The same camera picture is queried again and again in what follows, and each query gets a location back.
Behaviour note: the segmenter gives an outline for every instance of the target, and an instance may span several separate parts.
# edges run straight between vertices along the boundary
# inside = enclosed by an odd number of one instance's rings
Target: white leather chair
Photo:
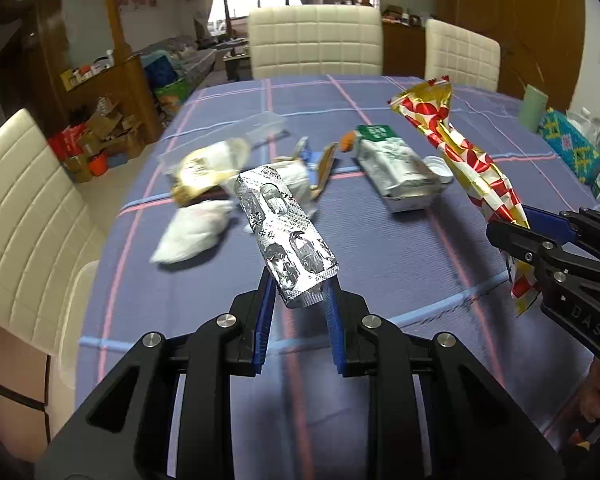
[[[427,20],[425,79],[448,75],[452,83],[495,92],[500,76],[500,44],[465,28]]]
[[[382,73],[382,20],[373,7],[305,5],[249,15],[254,79]]]
[[[0,326],[51,355],[51,376],[69,394],[76,327],[104,240],[33,118],[20,110],[0,128]],[[67,406],[50,416],[55,430],[73,401]]]

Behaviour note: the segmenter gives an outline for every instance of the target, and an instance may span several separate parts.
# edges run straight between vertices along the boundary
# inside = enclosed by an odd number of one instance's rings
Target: patterned storage box
[[[600,152],[560,112],[549,108],[540,135],[583,184],[591,186],[600,172]]]

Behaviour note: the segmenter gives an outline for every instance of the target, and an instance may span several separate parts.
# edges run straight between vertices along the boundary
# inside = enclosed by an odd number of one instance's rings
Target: orange bucket
[[[107,173],[109,165],[107,164],[107,155],[102,152],[100,155],[94,156],[89,161],[89,170],[93,173],[93,176],[101,176]]]

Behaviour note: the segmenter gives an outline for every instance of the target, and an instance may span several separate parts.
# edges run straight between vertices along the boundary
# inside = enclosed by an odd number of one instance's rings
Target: plaid tablecloth
[[[217,127],[270,110],[288,118],[288,135],[255,150],[252,166],[289,154],[301,136],[318,150],[359,124],[388,124],[420,156],[435,155],[386,104],[418,81],[300,76],[195,92],[158,142],[110,232],[82,329],[77,402],[143,333],[193,332],[258,285],[263,262],[253,236],[242,230],[239,209],[216,248],[177,270],[149,263],[176,210],[158,154],[196,138],[221,140],[213,134]],[[519,107],[516,99],[457,86],[450,120],[492,156],[523,203],[554,212],[594,207],[590,190],[547,143],[516,122]],[[457,183],[427,210],[391,215],[350,155],[338,159],[315,225],[338,258],[342,288],[363,295],[372,312],[405,332],[455,333],[557,443],[589,352],[538,306],[516,317],[504,261]],[[363,478],[367,409],[366,380],[336,373],[318,310],[291,311],[278,303],[262,375],[232,379],[236,477]]]

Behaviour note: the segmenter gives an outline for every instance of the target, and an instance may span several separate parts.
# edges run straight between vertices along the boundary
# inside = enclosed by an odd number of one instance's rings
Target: metal screw
[[[445,348],[451,348],[456,345],[456,338],[453,334],[449,334],[448,332],[443,332],[442,334],[438,334],[436,338],[438,340],[438,344]]]
[[[229,328],[235,325],[236,319],[233,314],[222,314],[216,319],[216,323],[220,328]]]
[[[157,332],[149,332],[142,338],[142,344],[147,348],[153,348],[162,341],[162,337]]]
[[[362,324],[367,328],[378,328],[380,325],[382,325],[382,319],[372,314],[371,316],[363,317]]]

